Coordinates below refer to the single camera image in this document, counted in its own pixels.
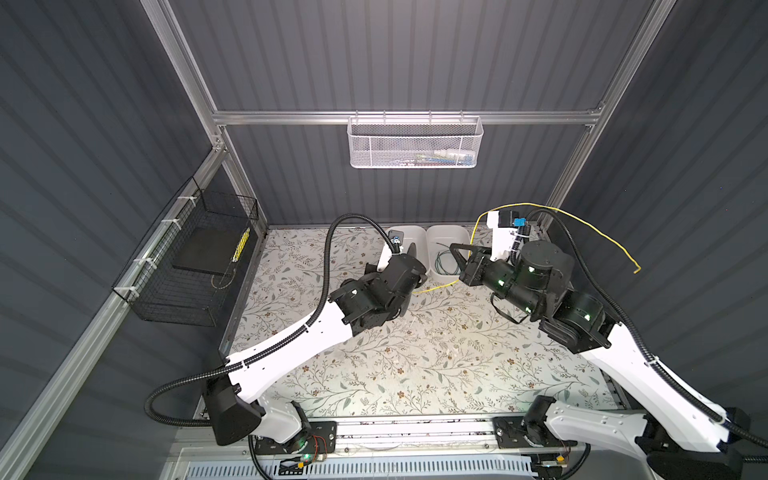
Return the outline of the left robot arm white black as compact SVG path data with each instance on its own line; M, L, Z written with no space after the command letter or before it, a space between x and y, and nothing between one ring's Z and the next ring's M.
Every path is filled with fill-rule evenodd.
M330 288L331 250L338 226L346 220L369 224L384 240L390 258L382 269L371 266L363 276ZM412 293L427 279L427 268L417 257L414 242L402 231L389 234L376 221L347 213L337 217L325 237L321 293L316 308L269 339L229 355L221 366L183 377L152 391L144 412L153 421L175 427L212 429L219 446L252 436L268 439L288 453L304 448L311 424L296 401L273 403L265 393L279 379L305 361L407 311ZM177 418L157 411L155 401L177 388L201 383L205 419Z

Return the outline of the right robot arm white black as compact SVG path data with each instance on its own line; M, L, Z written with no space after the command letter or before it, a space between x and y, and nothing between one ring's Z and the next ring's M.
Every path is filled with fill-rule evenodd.
M622 307L602 288L578 249L537 240L510 258L453 243L464 284L526 312L550 339L598 367L641 406L639 413L599 412L539 395L517 426L535 447L577 442L646 463L656 479L738 479L765 455L739 452L740 440L767 441L749 430L741 409L724 408L685 383L654 355Z

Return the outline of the white tray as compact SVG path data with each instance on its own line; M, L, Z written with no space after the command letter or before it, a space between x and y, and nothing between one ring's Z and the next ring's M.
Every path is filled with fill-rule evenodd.
M458 279L457 264L449 251L451 243L468 244L470 233L462 225L434 225L427 230L430 279L444 285Z
M402 254L409 254L418 259L426 268L430 267L427 232L417 225L398 225L390 229L392 238L399 241Z

